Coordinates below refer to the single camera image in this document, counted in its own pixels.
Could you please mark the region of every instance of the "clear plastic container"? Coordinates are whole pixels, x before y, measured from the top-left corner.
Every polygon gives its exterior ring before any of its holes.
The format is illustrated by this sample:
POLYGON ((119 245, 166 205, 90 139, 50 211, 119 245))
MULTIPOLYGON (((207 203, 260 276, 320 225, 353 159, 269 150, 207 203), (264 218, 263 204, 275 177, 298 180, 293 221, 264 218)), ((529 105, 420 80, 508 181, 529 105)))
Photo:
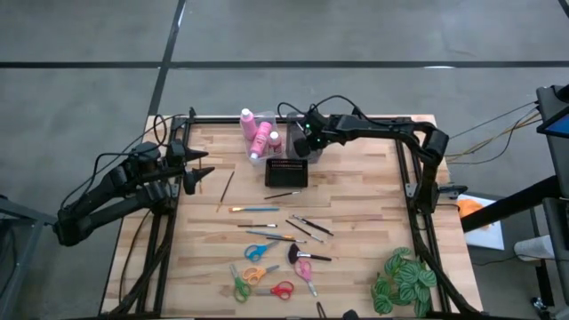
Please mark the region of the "clear plastic container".
POLYGON ((322 155, 322 149, 310 151, 308 156, 299 156, 294 150, 294 141, 304 138, 304 132, 299 122, 302 122, 304 115, 299 113, 289 113, 286 115, 286 157, 289 159, 305 159, 309 164, 315 164, 322 155))
MULTIPOLYGON (((257 128, 259 128, 261 122, 268 122, 272 125, 270 130, 272 132, 273 131, 278 132, 278 127, 276 126, 276 116, 275 116, 275 113, 273 111, 265 111, 265 112, 260 112, 260 113, 254 113, 253 112, 253 115, 255 117, 255 124, 257 124, 257 128)), ((269 152, 270 148, 268 146, 268 141, 267 141, 267 144, 265 145, 265 149, 263 150, 262 156, 260 156, 256 159, 253 159, 253 158, 251 158, 252 141, 249 141, 248 139, 246 139, 245 136, 243 137, 243 140, 245 141, 245 153, 247 154, 247 158, 249 158, 249 161, 251 161, 251 163, 254 165, 264 164, 267 159, 283 156, 282 151, 279 153, 269 152)))

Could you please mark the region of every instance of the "green scissors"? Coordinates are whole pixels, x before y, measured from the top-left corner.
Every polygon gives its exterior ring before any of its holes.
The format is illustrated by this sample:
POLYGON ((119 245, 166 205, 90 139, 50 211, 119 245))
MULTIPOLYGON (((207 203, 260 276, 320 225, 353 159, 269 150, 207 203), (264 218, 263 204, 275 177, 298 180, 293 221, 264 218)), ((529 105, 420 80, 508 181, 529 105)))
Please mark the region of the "green scissors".
POLYGON ((233 296, 237 302, 245 303, 251 295, 251 286, 241 280, 234 264, 230 264, 229 268, 231 269, 231 275, 235 278, 235 290, 233 291, 233 296))

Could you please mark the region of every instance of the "scissors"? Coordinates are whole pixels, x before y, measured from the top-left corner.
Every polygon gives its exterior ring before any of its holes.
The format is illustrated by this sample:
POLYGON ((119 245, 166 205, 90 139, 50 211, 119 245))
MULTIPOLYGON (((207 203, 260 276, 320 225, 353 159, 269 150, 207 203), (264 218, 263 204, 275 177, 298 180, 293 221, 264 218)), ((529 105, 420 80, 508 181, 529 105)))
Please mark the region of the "scissors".
POLYGON ((243 279, 246 280, 250 285, 256 285, 259 283, 260 279, 265 276, 267 273, 277 270, 278 265, 268 267, 268 268, 259 268, 259 267, 250 267, 243 271, 243 279))
POLYGON ((312 265, 310 265, 310 262, 298 260, 294 264, 294 272, 309 284, 309 289, 310 292, 312 292, 312 295, 315 297, 318 296, 317 288, 312 284, 312 265))
POLYGON ((237 302, 245 303, 251 295, 251 286, 246 284, 237 273, 237 269, 235 269, 235 265, 230 264, 229 268, 231 269, 231 275, 235 278, 235 290, 233 291, 233 296, 237 302))
POLYGON ((282 300, 289 300, 294 291, 294 284, 290 281, 283 281, 270 289, 257 289, 257 295, 276 295, 282 300))
POLYGON ((245 257, 253 262, 260 260, 260 256, 265 253, 268 248, 278 244, 278 240, 273 241, 269 244, 252 244, 245 249, 245 257))

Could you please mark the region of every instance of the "orange object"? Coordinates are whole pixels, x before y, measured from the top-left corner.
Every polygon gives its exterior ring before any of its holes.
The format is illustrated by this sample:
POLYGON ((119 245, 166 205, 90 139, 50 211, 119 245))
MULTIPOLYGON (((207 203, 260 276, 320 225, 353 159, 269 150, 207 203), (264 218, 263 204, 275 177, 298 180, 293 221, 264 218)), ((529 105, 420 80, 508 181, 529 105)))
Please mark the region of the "orange object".
POLYGON ((484 208, 483 205, 472 199, 459 200, 456 202, 456 204, 459 206, 459 215, 461 218, 469 216, 473 212, 477 212, 478 210, 484 208))

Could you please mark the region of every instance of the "blue scissors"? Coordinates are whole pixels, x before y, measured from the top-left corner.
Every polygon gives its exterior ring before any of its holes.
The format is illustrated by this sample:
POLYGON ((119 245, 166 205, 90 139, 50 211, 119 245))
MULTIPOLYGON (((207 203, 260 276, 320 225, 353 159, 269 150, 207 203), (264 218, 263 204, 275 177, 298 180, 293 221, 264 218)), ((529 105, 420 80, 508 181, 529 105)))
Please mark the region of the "blue scissors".
POLYGON ((278 244, 278 240, 273 241, 269 244, 252 244, 245 249, 245 257, 253 262, 260 260, 260 256, 265 253, 268 248, 278 244))

